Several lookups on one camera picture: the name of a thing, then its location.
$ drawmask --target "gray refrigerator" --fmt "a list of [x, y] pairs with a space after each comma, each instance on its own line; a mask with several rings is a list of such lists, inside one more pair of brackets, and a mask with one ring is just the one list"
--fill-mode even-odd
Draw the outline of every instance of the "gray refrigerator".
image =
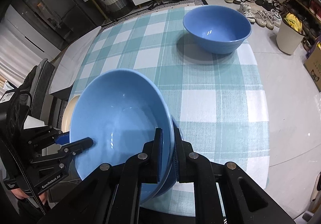
[[46, 7], [57, 17], [60, 26], [67, 27], [68, 41], [76, 40], [97, 26], [101, 26], [104, 17], [91, 1], [83, 0], [42, 0]]

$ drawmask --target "checkered tablecloth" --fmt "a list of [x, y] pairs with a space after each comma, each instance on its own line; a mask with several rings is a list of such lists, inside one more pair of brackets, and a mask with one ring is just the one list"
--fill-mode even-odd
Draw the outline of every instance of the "checkered tablecloth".
[[[183, 138], [210, 161], [236, 162], [262, 188], [269, 167], [269, 119], [252, 49], [230, 55], [201, 50], [183, 27], [195, 7], [130, 19], [103, 31], [81, 65], [70, 99], [101, 73], [130, 68], [159, 88]], [[194, 216], [193, 184], [176, 183], [143, 207]]]

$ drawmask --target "metal screw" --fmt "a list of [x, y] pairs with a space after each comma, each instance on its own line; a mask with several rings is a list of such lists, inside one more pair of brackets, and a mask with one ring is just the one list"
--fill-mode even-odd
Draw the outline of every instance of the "metal screw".
[[196, 153], [196, 152], [191, 152], [188, 156], [189, 156], [191, 159], [197, 159], [197, 158], [198, 158], [198, 153]]
[[137, 157], [141, 160], [145, 160], [147, 158], [147, 154], [142, 152]]
[[227, 164], [226, 164], [226, 166], [229, 168], [229, 169], [231, 169], [231, 170], [234, 170], [234, 169], [236, 169], [236, 164], [234, 163], [234, 162], [228, 162]]
[[109, 164], [103, 163], [99, 166], [99, 169], [101, 169], [102, 171], [107, 171], [109, 169]]

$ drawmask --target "trash can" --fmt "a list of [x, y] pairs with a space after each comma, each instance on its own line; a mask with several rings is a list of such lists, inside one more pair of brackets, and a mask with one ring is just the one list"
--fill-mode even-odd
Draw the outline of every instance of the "trash can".
[[282, 18], [282, 23], [278, 35], [276, 36], [276, 42], [282, 52], [293, 55], [303, 38], [304, 35], [296, 32], [292, 27], [286, 24]]
[[121, 18], [129, 14], [133, 7], [129, 4], [128, 0], [102, 0], [112, 12], [114, 18]]

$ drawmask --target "yellow plate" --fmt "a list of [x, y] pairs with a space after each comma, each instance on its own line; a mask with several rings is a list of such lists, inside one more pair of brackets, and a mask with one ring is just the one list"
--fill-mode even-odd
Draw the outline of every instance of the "yellow plate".
[[73, 99], [71, 99], [70, 102], [67, 104], [64, 115], [62, 116], [62, 132], [67, 132], [70, 129], [71, 116], [73, 115], [73, 110], [75, 109], [78, 99], [79, 96], [74, 96]]

